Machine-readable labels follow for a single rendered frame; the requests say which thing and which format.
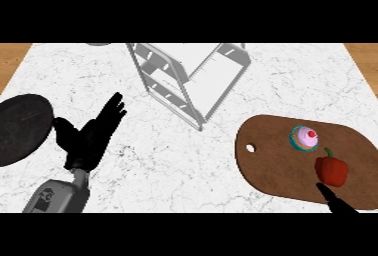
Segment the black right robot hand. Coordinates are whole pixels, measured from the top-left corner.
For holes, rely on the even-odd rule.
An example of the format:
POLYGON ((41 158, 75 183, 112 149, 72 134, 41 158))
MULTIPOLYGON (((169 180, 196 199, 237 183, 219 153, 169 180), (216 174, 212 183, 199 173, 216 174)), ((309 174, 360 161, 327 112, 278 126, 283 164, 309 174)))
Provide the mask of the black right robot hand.
POLYGON ((340 198, 336 197, 332 190, 321 183, 317 183, 315 187, 326 200, 326 204, 330 212, 336 214, 346 214, 346 213, 354 214, 355 213, 354 208, 345 203, 345 201, 340 198))

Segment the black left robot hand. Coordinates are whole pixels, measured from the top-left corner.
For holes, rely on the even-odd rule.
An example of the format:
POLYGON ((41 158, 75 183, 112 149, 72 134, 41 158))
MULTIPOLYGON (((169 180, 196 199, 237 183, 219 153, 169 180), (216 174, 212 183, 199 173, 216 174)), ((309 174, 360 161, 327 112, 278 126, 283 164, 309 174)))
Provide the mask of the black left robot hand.
POLYGON ((66 152, 63 168, 81 169, 89 172, 98 165, 112 134, 126 114, 122 95, 113 94, 94 119, 89 119, 81 129, 61 117, 53 119, 56 143, 66 152))

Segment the brown wooden cutting board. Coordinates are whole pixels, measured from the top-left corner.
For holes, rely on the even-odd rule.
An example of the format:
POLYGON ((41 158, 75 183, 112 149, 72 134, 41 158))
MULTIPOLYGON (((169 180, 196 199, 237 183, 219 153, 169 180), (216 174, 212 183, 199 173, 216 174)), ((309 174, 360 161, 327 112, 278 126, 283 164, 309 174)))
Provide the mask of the brown wooden cutting board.
POLYGON ((245 180, 262 193, 321 203, 314 162, 326 154, 348 166, 345 184, 333 193, 354 208, 378 209, 378 148, 354 129, 271 115, 256 115, 240 125, 236 163, 245 180), (318 147, 311 152, 293 149, 289 144, 296 126, 311 128, 318 135, 318 147))

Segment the pink frosted cupcake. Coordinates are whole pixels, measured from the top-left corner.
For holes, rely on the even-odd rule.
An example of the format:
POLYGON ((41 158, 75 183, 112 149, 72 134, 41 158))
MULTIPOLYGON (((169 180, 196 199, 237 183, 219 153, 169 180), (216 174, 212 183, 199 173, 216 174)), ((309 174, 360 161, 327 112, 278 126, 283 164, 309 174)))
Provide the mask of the pink frosted cupcake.
POLYGON ((295 150, 312 152, 318 145, 315 131, 305 126, 295 126, 289 133, 289 143, 295 150))

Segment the red bell pepper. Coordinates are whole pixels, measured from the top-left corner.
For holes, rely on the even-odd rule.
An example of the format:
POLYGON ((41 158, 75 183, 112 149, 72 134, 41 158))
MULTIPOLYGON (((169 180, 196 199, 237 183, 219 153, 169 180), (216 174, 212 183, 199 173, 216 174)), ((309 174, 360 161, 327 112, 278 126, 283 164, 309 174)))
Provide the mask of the red bell pepper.
POLYGON ((340 187, 345 184, 348 175, 348 166, 343 161, 333 157, 329 148, 323 148, 324 157, 317 157, 314 162, 314 170, 320 182, 329 186, 340 187))

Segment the black round pan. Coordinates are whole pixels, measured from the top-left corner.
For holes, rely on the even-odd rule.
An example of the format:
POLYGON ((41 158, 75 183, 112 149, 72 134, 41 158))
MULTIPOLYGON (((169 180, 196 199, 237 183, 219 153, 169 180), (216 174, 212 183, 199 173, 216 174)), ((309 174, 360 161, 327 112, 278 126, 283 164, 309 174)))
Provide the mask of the black round pan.
POLYGON ((41 146, 53 121, 48 100, 17 95, 0 103, 0 167, 20 161, 41 146))

